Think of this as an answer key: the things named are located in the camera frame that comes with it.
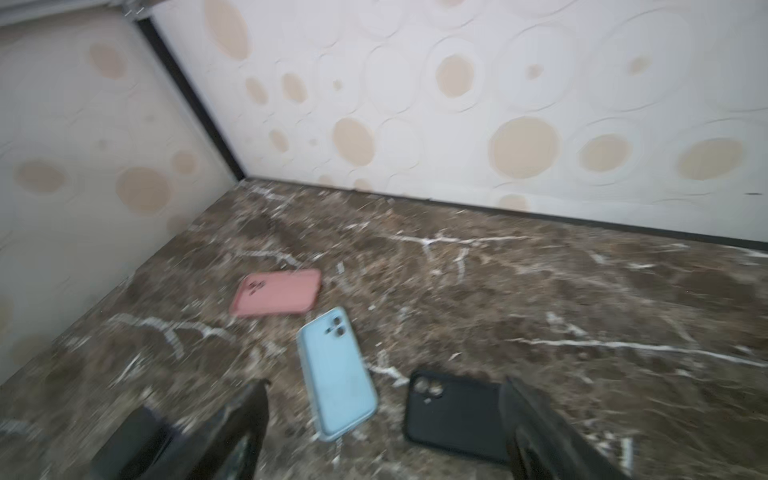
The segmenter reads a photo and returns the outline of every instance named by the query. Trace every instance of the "black corner trim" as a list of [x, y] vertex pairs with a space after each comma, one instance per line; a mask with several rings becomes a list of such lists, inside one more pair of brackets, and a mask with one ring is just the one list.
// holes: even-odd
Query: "black corner trim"
[[176, 83], [176, 86], [184, 96], [184, 99], [187, 100], [190, 108], [192, 108], [192, 112], [194, 112], [195, 116], [197, 116], [197, 120], [199, 120], [203, 125], [203, 128], [210, 138], [210, 141], [214, 143], [214, 146], [221, 154], [221, 157], [225, 162], [227, 162], [227, 166], [232, 171], [232, 174], [235, 176], [237, 181], [244, 179], [245, 173], [243, 172], [243, 168], [232, 154], [230, 146], [227, 144], [227, 141], [224, 140], [224, 137], [221, 135], [221, 132], [214, 123], [213, 118], [210, 117], [208, 110], [205, 108], [205, 105], [203, 105], [203, 102], [200, 101], [200, 98], [197, 96], [194, 88], [192, 88], [189, 80], [187, 80], [187, 76], [176, 62], [176, 58], [170, 52], [170, 50], [168, 50], [168, 46], [165, 45], [165, 41], [163, 41], [160, 33], [154, 27], [152, 19], [145, 18], [143, 20], [137, 20], [136, 25], [138, 25], [139, 30], [141, 30], [141, 33], [144, 35], [144, 38], [147, 39], [147, 42], [152, 47], [152, 50], [154, 50], [157, 59], [160, 60], [170, 77]]

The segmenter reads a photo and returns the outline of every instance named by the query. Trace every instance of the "wall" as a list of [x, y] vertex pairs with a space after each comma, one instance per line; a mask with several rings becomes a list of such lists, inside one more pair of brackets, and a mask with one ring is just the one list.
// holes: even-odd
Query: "wall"
[[0, 382], [233, 184], [176, 95], [120, 12], [0, 29]]
[[768, 12], [727, 0], [168, 0], [250, 175], [768, 240]]

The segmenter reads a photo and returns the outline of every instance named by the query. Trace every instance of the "black baseboard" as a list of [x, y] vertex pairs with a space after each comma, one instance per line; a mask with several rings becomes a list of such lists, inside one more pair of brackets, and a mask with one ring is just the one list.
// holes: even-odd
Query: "black baseboard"
[[168, 50], [168, 46], [165, 45], [165, 41], [163, 41], [160, 33], [154, 27], [152, 18], [138, 20], [136, 21], [136, 25], [139, 27], [141, 34], [147, 40], [147, 43], [149, 43], [149, 45], [152, 47], [152, 50], [157, 56], [157, 59], [160, 60], [160, 62], [165, 67], [165, 70], [170, 75], [171, 79], [173, 79], [173, 81], [176, 83], [176, 86], [184, 96], [184, 99], [189, 104], [192, 112], [194, 112], [197, 120], [199, 120], [200, 124], [203, 125], [203, 128], [210, 138], [210, 141], [213, 142], [214, 147], [216, 147], [216, 149], [219, 151], [219, 154], [221, 154], [221, 157], [224, 159], [224, 161], [227, 162], [227, 166], [232, 171], [232, 175], [234, 175], [238, 181], [244, 179], [245, 173], [243, 172], [243, 168], [232, 154], [230, 146], [227, 144], [227, 141], [224, 140], [224, 137], [221, 135], [219, 128], [214, 123], [213, 118], [211, 118], [208, 110], [205, 108], [205, 105], [203, 105], [203, 102], [200, 101], [200, 97], [197, 96], [197, 92], [195, 92], [194, 88], [192, 88], [192, 85], [187, 79], [187, 76], [176, 62], [174, 54]]
[[[325, 188], [325, 189], [330, 188], [332, 190], [354, 191], [354, 190], [348, 190], [346, 188], [323, 187], [320, 185], [301, 184], [300, 182], [294, 182], [290, 180], [277, 180], [277, 179], [271, 179], [271, 178], [258, 178], [258, 177], [249, 177], [249, 178], [253, 180], [274, 181], [274, 182], [279, 182], [281, 184], [300, 185], [302, 187], [314, 187], [314, 188]], [[570, 225], [584, 225], [586, 227], [604, 228], [606, 230], [614, 230], [618, 232], [641, 233], [643, 235], [654, 235], [656, 237], [666, 237], [666, 238], [672, 238], [676, 240], [689, 240], [693, 242], [715, 243], [717, 245], [725, 245], [727, 247], [747, 248], [749, 250], [762, 250], [762, 251], [768, 252], [768, 242], [760, 242], [757, 240], [742, 240], [740, 238], [718, 237], [715, 235], [704, 235], [702, 233], [678, 232], [677, 230], [663, 230], [661, 228], [638, 227], [635, 225], [624, 225], [622, 223], [600, 222], [597, 220], [584, 220], [581, 218], [572, 218], [572, 217], [558, 217], [556, 215], [530, 214], [527, 212], [501, 210], [493, 207], [480, 207], [476, 205], [454, 204], [452, 202], [446, 202], [442, 200], [433, 200], [431, 198], [418, 199], [418, 198], [409, 198], [409, 197], [396, 197], [394, 195], [377, 194], [377, 193], [371, 193], [369, 195], [378, 195], [380, 197], [388, 197], [388, 198], [395, 198], [395, 199], [405, 199], [408, 201], [416, 202], [417, 204], [425, 204], [425, 205], [437, 204], [437, 205], [443, 205], [445, 207], [454, 207], [454, 208], [461, 208], [464, 210], [473, 210], [473, 211], [483, 212], [483, 213], [492, 214], [492, 215], [509, 215], [510, 217], [523, 217], [523, 218], [535, 218], [537, 220], [550, 220], [554, 222], [568, 223]]]

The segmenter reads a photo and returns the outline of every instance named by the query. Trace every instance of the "floor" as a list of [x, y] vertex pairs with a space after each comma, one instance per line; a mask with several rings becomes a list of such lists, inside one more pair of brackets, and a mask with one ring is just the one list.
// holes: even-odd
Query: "floor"
[[[323, 271], [306, 316], [227, 314], [248, 273]], [[379, 411], [316, 440], [298, 329], [346, 308]], [[191, 429], [268, 377], [257, 478], [510, 478], [409, 445], [417, 366], [514, 374], [635, 478], [766, 478], [768, 254], [247, 181], [0, 387], [0, 471], [83, 478], [134, 408]]]

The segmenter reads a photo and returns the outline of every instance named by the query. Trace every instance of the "white marble vein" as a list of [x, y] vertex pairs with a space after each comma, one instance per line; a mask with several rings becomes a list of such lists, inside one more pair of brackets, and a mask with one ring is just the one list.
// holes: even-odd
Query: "white marble vein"
[[177, 329], [197, 330], [206, 339], [209, 336], [217, 336], [227, 342], [234, 342], [235, 337], [225, 329], [211, 327], [202, 322], [166, 322], [155, 316], [149, 316], [145, 319], [138, 319], [127, 313], [118, 313], [108, 320], [109, 322], [119, 322], [131, 326], [150, 326], [159, 330], [165, 336], [168, 344], [174, 349], [174, 356], [177, 359], [184, 357], [184, 345], [176, 334]]
[[239, 257], [266, 257], [273, 258], [280, 262], [288, 263], [290, 266], [299, 268], [301, 262], [293, 258], [293, 255], [289, 253], [278, 252], [275, 250], [238, 250], [237, 256]]
[[464, 259], [467, 257], [467, 253], [469, 253], [469, 248], [463, 247], [461, 251], [458, 252], [458, 256], [453, 260], [453, 263], [456, 264], [456, 269], [458, 270], [456, 283], [464, 282], [464, 276], [466, 273], [466, 265]]
[[599, 340], [542, 340], [542, 339], [526, 339], [522, 337], [518, 337], [515, 339], [506, 339], [506, 341], [513, 342], [513, 343], [525, 343], [528, 345], [583, 346], [583, 347], [597, 347], [597, 348], [603, 347], [603, 348], [609, 348], [609, 349], [647, 350], [650, 352], [686, 353], [688, 355], [709, 356], [718, 360], [724, 360], [726, 362], [732, 362], [732, 363], [739, 363], [741, 365], [756, 366], [756, 367], [760, 367], [761, 369], [768, 368], [768, 362], [744, 359], [739, 356], [724, 355], [722, 353], [708, 352], [706, 350], [681, 349], [676, 346], [669, 346], [669, 345], [647, 345], [644, 343], [634, 343], [634, 342], [601, 342]]
[[286, 197], [285, 195], [273, 194], [271, 188], [250, 186], [248, 187], [248, 191], [251, 192], [252, 194], [261, 195], [267, 200], [276, 200], [279, 202], [286, 202], [288, 204], [291, 203], [291, 201], [293, 200], [293, 198]]

